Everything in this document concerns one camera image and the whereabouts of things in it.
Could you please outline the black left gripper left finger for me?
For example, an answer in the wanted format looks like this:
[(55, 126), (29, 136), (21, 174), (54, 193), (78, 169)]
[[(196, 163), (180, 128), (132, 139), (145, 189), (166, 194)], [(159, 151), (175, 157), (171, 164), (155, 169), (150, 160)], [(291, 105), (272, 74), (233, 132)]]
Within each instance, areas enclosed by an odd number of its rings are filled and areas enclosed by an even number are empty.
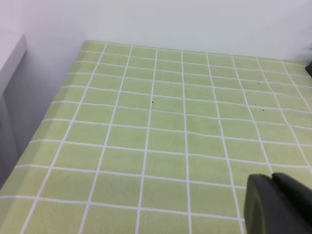
[(249, 234), (310, 234), (312, 219), (304, 219), (272, 180), (272, 175), (248, 176), (244, 219)]

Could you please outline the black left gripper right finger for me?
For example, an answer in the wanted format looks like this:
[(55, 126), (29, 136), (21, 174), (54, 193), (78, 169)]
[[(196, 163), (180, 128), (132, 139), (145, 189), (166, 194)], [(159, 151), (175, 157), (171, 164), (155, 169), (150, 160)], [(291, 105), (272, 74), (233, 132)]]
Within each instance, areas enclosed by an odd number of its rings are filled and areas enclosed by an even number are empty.
[(312, 218), (312, 190), (284, 173), (273, 173), (272, 180), (282, 194), (304, 218)]

